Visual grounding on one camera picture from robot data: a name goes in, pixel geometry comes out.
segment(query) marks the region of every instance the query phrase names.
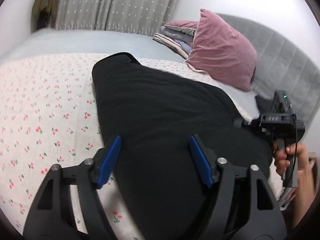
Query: silver bolt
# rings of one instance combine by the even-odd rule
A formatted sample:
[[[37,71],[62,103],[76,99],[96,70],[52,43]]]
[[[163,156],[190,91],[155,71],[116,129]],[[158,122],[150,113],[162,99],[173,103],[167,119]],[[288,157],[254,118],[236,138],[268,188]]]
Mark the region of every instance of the silver bolt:
[[[223,158],[223,157],[218,158],[218,163],[220,163],[220,164],[226,164],[227,162],[228,161],[226,158]]]
[[[54,165],[51,166],[51,170],[53,170],[53,171],[56,171],[58,169],[60,169],[60,165],[59,164],[54,164]]]
[[[258,170],[259,170],[259,167],[258,167],[256,164],[252,164],[252,165],[250,166],[250,168],[251,168],[251,170],[253,170],[253,171],[258,171]]]
[[[93,163],[93,159],[91,159],[91,158],[84,160],[85,165],[91,165],[92,163]]]

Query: ribbed blue pad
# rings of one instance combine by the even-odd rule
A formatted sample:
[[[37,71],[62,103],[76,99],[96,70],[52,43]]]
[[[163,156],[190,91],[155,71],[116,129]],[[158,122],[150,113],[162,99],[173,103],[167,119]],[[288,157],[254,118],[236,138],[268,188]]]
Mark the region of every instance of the ribbed blue pad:
[[[111,172],[116,165],[121,148],[121,137],[118,135],[113,141],[110,150],[100,167],[99,179],[97,182],[98,189],[102,188],[108,182]]]
[[[212,179],[211,167],[194,136],[191,136],[190,138],[189,148],[193,160],[196,163],[202,182],[206,184],[209,188],[211,188],[214,184],[214,181]]]

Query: curtain fold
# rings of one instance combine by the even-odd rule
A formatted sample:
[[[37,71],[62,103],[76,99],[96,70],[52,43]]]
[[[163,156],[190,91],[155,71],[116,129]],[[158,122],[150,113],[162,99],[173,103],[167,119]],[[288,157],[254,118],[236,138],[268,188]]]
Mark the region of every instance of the curtain fold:
[[[107,30],[153,36],[178,0],[59,0],[56,29]]]

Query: gray headboard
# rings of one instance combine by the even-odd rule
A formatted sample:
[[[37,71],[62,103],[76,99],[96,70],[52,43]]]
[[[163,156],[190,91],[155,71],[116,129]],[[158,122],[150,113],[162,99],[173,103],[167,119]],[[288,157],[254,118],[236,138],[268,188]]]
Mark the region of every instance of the gray headboard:
[[[285,90],[298,118],[307,124],[320,98],[320,68],[274,30],[241,17],[219,15],[257,50],[253,89],[265,98],[272,98],[275,90]]]

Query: gray handle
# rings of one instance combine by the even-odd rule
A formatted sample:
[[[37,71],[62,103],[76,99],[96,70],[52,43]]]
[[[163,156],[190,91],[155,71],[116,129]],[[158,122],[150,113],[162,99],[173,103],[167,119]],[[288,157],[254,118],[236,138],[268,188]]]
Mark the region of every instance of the gray handle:
[[[285,139],[283,149],[285,149],[287,146],[291,146],[294,143],[296,143],[295,139]],[[298,187],[298,157],[294,167],[294,155],[287,155],[287,160],[290,162],[290,166],[287,168],[286,172],[282,174],[283,187]]]

